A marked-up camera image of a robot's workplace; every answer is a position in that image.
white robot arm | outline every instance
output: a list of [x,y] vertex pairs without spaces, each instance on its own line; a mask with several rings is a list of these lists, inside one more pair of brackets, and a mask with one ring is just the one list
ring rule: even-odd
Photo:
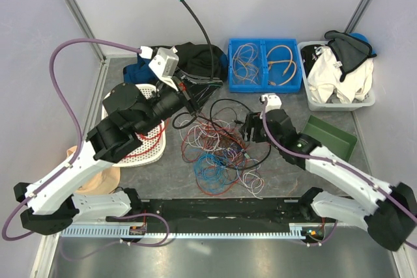
[[[14,187],[16,200],[27,205],[20,216],[25,229],[48,235],[75,221],[140,213],[141,201],[134,189],[126,188],[111,195],[86,196],[74,192],[139,147],[142,142],[137,134],[146,135],[184,107],[191,115],[198,114],[211,94],[223,85],[216,78],[196,81],[188,77],[177,69],[179,58],[170,49],[159,48],[155,53],[149,47],[141,47],[141,51],[141,57],[152,59],[149,67],[163,84],[148,99],[133,84],[117,85],[103,100],[109,116],[88,132],[74,163],[70,164],[70,156],[38,182],[21,182]],[[63,168],[66,169],[51,181]]]
[[416,224],[393,201],[415,217],[417,203],[411,188],[403,183],[391,186],[369,176],[341,160],[314,138],[297,133],[281,109],[277,95],[264,94],[261,101],[265,103],[264,111],[248,113],[240,129],[246,140],[270,142],[285,161],[324,178],[352,197],[337,197],[311,188],[299,200],[306,207],[306,218],[317,215],[345,222],[364,229],[383,247],[398,250]]

black cloth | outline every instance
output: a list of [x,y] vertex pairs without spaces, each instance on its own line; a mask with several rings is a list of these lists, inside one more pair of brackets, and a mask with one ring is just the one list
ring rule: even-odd
[[[211,45],[214,55],[214,78],[220,78],[222,81],[227,81],[228,63],[227,56],[224,52],[215,45]],[[194,76],[210,77],[211,76],[211,56],[208,44],[195,45],[192,42],[187,42],[181,45],[170,46],[154,46],[152,48],[164,47],[176,50],[179,62],[178,67]]]
[[301,58],[304,66],[304,71],[306,72],[306,77],[308,77],[308,74],[310,74],[315,61],[317,61],[319,58],[319,55],[316,54],[317,48],[323,46],[325,45],[308,45],[301,49]]
[[324,37],[329,40],[327,46],[342,64],[339,67],[341,70],[340,81],[344,81],[347,74],[355,71],[368,58],[377,56],[372,52],[371,45],[347,33],[329,31],[324,34]]

blue plastic bin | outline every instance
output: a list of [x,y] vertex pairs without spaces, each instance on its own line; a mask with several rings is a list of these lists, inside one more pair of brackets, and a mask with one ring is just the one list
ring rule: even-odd
[[[241,61],[238,62],[234,56],[237,49],[245,44],[251,47],[241,48]],[[278,45],[285,45],[291,49],[293,61],[297,66],[294,77],[283,86],[279,86],[279,84],[291,77],[294,65],[291,65],[284,76],[283,71],[288,67],[288,63],[273,64],[268,71],[268,61],[290,59],[290,53],[286,48],[276,48],[270,53],[268,58],[266,57],[268,52]],[[253,66],[248,66],[245,61],[253,54],[255,48],[258,52],[257,58],[254,58],[251,62]],[[229,41],[229,90],[231,92],[298,92],[302,79],[302,71],[300,69],[300,57],[295,39],[233,38]]]

gray floor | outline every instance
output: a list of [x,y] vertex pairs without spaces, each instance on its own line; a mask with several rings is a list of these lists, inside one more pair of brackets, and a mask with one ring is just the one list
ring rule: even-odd
[[[122,69],[127,64],[135,63],[136,59],[112,59],[103,90],[103,97],[117,84],[123,81]],[[230,93],[227,86],[223,87],[207,103],[204,113],[208,113],[210,104],[218,98],[233,98],[244,102],[254,111],[261,110],[259,102],[260,94],[240,94]],[[283,108],[290,116],[294,126],[298,131],[302,131],[310,115],[318,118],[356,135],[354,120],[350,112],[311,112],[307,106],[306,93],[304,90],[297,94],[280,95]],[[224,103],[225,106],[233,107],[239,114],[239,118],[244,120],[246,110],[238,104]],[[98,114],[97,121],[100,120],[101,112]],[[234,113],[225,111],[220,118],[231,120]],[[146,198],[186,198],[186,197],[205,197],[195,185],[193,165],[184,163],[181,158],[179,145],[181,138],[179,132],[172,127],[166,131],[167,144],[162,158],[153,164],[122,169],[120,185],[122,187],[136,188],[140,196]],[[266,144],[258,144],[255,149],[251,149],[251,157],[261,158],[267,152]],[[352,154],[350,163],[362,171],[368,173],[367,163],[361,144],[358,143]],[[279,155],[278,151],[272,151],[270,157],[262,164],[260,169],[265,179],[265,188],[259,194],[260,197],[284,197],[301,196],[310,187],[320,187],[333,194],[340,194],[341,191],[335,188],[322,178],[309,174],[302,169],[286,163]],[[228,193],[228,197],[249,197],[251,194],[243,187],[235,186]]]
[[[112,59],[103,95],[122,81],[122,68],[135,59]],[[283,108],[301,131],[311,114],[346,132],[356,135],[354,120],[348,112],[313,113],[307,107],[305,92],[280,95]],[[231,94],[227,87],[215,98],[234,98],[253,110],[261,110],[258,94]],[[231,104],[244,119],[245,110]],[[195,185],[192,164],[181,159],[178,131],[168,127],[167,146],[162,158],[151,165],[122,169],[120,185],[136,188],[142,199],[204,197]],[[251,157],[265,155],[266,145],[259,144]],[[353,152],[351,163],[368,172],[361,144]],[[341,191],[327,181],[285,163],[273,150],[261,167],[266,186],[260,196],[301,196],[310,187],[334,194]],[[228,197],[249,197],[237,186]],[[60,239],[63,250],[72,257],[85,255],[102,247],[105,239]],[[79,262],[67,262],[59,253],[53,262],[55,277],[398,277],[392,254],[379,247],[366,232],[358,229],[337,230],[323,247],[309,248],[276,240],[175,240],[159,248],[116,245]]]

white cable tray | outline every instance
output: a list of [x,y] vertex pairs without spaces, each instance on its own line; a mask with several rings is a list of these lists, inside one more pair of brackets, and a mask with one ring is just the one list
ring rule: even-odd
[[[61,232],[62,237],[73,238],[165,238],[165,233],[145,235],[129,234],[130,226],[124,225],[71,225]],[[242,233],[171,233],[169,239],[305,239],[301,235],[302,227],[290,226],[289,232],[242,232]]]

